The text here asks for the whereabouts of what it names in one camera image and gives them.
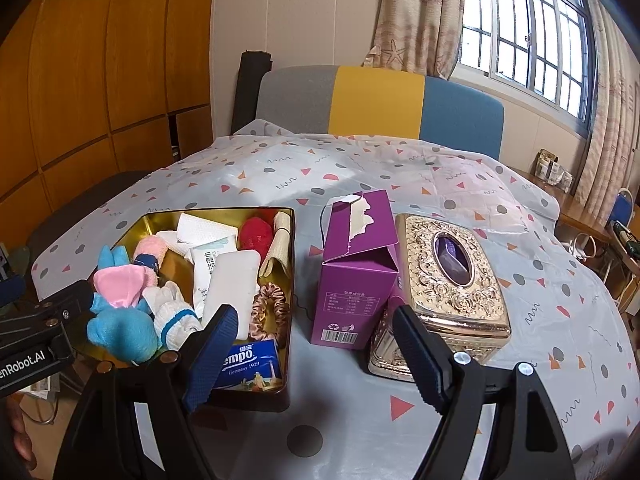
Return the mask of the blue folding chair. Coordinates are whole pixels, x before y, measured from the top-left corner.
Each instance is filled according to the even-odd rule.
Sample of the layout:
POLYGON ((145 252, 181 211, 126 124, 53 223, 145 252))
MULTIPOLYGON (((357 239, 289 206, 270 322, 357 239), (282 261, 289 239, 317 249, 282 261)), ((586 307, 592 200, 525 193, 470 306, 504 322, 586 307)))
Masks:
POLYGON ((628 188, 621 188, 615 197, 612 211, 608 217, 608 224, 618 222, 626 228, 629 226, 633 213, 634 196, 628 188))

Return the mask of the purple cardboard box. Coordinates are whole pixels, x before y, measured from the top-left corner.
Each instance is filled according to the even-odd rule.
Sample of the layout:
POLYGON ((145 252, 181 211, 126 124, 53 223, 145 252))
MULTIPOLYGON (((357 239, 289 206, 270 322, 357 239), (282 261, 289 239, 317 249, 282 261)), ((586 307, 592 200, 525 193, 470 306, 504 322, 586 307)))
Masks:
POLYGON ((311 342, 363 349, 396 284, 398 235, 384 190, 337 197, 324 232, 311 342))

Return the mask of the ornate gold tissue box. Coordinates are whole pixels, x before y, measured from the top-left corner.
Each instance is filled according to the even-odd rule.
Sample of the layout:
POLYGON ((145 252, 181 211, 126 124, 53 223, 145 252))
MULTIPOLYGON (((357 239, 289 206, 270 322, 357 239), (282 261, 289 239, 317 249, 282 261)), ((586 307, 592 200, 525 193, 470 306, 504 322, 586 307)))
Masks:
POLYGON ((451 351, 488 362, 510 340, 511 323, 478 237, 463 226, 417 214, 400 214, 396 228, 399 273, 372 336, 369 372, 413 381, 392 327, 394 311, 403 304, 451 351))

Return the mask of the white glove blue stripe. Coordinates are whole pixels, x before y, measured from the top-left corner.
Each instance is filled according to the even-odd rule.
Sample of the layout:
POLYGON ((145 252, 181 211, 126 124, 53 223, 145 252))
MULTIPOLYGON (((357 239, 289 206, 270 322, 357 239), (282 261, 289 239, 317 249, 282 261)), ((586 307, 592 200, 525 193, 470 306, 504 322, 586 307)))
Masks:
POLYGON ((186 340, 203 329, 194 309, 183 298, 180 287, 173 281, 164 286, 150 286, 142 292, 153 317, 160 345, 178 351, 186 340))

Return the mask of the window with grille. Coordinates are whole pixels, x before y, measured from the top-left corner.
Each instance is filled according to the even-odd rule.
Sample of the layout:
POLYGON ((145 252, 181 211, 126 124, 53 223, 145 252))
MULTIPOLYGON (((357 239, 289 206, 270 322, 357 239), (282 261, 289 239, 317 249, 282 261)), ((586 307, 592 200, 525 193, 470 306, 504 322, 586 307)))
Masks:
POLYGON ((596 61, 587 0, 465 0, 459 61, 588 136, 596 61))

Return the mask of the beige patterned curtain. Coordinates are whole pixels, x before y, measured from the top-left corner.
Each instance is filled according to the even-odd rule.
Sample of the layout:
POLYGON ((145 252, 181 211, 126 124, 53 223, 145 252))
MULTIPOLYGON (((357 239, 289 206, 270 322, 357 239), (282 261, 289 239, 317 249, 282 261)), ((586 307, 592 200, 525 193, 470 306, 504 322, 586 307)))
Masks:
POLYGON ((364 67, 449 79, 457 64, 465 0, 381 0, 364 67))

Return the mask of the bags on desk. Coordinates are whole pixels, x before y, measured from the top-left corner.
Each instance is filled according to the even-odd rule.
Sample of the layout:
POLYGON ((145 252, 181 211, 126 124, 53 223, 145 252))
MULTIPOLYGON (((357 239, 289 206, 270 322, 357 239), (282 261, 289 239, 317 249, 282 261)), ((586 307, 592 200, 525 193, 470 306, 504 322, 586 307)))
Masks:
POLYGON ((572 188, 573 175, 560 164, 558 156, 545 148, 541 148, 534 159, 534 176, 563 193, 572 188))

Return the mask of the white woven dishcloth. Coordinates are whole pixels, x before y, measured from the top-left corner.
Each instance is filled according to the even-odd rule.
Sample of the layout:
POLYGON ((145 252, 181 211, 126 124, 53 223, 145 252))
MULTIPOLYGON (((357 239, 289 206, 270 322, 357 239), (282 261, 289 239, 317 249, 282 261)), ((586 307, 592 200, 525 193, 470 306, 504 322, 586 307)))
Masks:
POLYGON ((194 247, 218 242, 227 237, 235 243, 238 229, 183 212, 174 230, 157 231, 155 235, 163 240, 172 252, 190 261, 189 252, 194 247))

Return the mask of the blue plush toy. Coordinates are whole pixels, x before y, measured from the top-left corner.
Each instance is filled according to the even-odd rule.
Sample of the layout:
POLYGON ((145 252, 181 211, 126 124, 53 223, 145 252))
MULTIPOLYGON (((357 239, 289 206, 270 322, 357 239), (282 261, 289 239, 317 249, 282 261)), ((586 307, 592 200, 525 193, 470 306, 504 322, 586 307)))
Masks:
POLYGON ((158 336, 142 292, 158 282, 158 273, 133 264, 127 248, 101 249, 93 274, 93 318, 86 328, 90 344, 122 362, 141 364, 154 356, 158 336))

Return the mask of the grey yellow blue sofa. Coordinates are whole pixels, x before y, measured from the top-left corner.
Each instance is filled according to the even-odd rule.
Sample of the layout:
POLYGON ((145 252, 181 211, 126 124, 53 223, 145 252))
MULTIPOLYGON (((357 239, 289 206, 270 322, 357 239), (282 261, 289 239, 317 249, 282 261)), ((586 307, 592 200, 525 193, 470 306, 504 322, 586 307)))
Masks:
POLYGON ((504 109, 493 96, 446 79, 346 65, 271 67, 267 52, 245 52, 231 131, 254 119, 294 133, 396 136, 497 159, 504 109))

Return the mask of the gold metal tray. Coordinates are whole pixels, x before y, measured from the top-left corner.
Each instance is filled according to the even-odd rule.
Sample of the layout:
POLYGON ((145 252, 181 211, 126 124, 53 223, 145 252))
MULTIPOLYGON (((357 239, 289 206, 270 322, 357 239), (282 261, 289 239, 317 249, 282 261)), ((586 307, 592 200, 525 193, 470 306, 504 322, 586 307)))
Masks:
MULTIPOLYGON (((273 370, 280 374, 280 378, 270 378, 270 370, 260 369, 259 379, 254 379, 258 368, 250 369, 250 377, 240 380, 239 385, 216 386, 206 402, 210 406, 231 408, 240 411, 283 412, 290 405, 288 394, 288 356, 290 355, 290 340, 292 330, 292 295, 294 292, 294 256, 293 245, 295 238, 294 211, 291 208, 262 207, 262 208, 214 208, 193 209, 191 211, 159 211, 144 214, 115 243, 115 246, 125 246, 132 255, 134 246, 145 235, 158 234, 160 231, 178 229, 180 214, 192 214, 196 218, 216 221, 234 226, 239 232, 244 232, 244 224, 250 218, 261 218, 272 226, 273 237, 277 239, 278 250, 266 263, 266 270, 258 271, 257 284, 259 287, 252 300, 250 314, 250 331, 248 339, 235 341, 235 346, 247 347, 252 342, 262 339, 262 336, 275 336, 278 349, 278 362, 273 363, 273 370), (284 244, 285 235, 277 233, 288 229, 288 242, 284 244)), ((160 281, 173 280, 186 293, 186 300, 192 300, 193 266, 176 252, 171 250, 160 267, 160 281)))

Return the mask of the beige cloth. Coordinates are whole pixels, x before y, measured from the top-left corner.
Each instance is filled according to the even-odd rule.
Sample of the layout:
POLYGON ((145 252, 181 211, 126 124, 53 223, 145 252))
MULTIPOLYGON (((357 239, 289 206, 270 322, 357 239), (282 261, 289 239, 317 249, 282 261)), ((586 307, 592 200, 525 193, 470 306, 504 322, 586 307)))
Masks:
POLYGON ((292 237, 292 218, 283 211, 278 211, 273 218, 273 239, 267 255, 260 265, 258 276, 266 278, 272 274, 273 266, 280 264, 287 278, 292 278, 292 264, 290 261, 290 245, 292 237))

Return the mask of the pink towel blue band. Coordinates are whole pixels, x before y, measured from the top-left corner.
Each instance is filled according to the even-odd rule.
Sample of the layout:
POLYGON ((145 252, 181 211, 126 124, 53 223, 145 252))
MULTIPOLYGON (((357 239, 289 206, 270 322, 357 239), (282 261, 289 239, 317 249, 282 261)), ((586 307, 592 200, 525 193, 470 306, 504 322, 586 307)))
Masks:
POLYGON ((134 250, 133 264, 146 266, 155 273, 160 272, 168 247, 166 242, 156 235, 143 237, 134 250))

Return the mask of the wooden desk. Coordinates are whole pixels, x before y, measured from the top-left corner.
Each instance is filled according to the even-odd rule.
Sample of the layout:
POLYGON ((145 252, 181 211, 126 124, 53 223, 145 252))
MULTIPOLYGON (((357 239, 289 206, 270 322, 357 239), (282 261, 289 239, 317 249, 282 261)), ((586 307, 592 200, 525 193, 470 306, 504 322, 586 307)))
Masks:
POLYGON ((597 260, 599 260, 604 270, 604 254, 610 250, 614 252, 612 259, 623 267, 626 277, 638 281, 638 276, 635 276, 631 273, 631 270, 626 268, 622 258, 620 258, 620 255, 614 250, 615 240, 612 239, 611 234, 606 232, 603 226, 597 224, 596 218, 594 218, 592 214, 588 214, 585 208, 578 203, 573 196, 564 193, 556 186, 552 186, 525 171, 518 169, 514 169, 514 171, 524 179, 537 185, 538 188, 542 188, 558 201, 560 206, 559 226, 566 226, 567 229, 571 229, 577 234, 586 234, 594 239, 596 242, 597 255, 591 258, 589 263, 593 269, 596 266, 597 260))

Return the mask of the blue Tempo tissue pack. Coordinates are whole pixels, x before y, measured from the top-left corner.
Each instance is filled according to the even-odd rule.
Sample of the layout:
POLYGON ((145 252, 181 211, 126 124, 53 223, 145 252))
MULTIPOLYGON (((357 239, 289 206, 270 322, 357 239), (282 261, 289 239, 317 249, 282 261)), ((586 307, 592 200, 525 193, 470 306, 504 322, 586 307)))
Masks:
POLYGON ((215 389, 265 392, 280 389, 283 384, 277 344, 260 340, 231 348, 215 389))

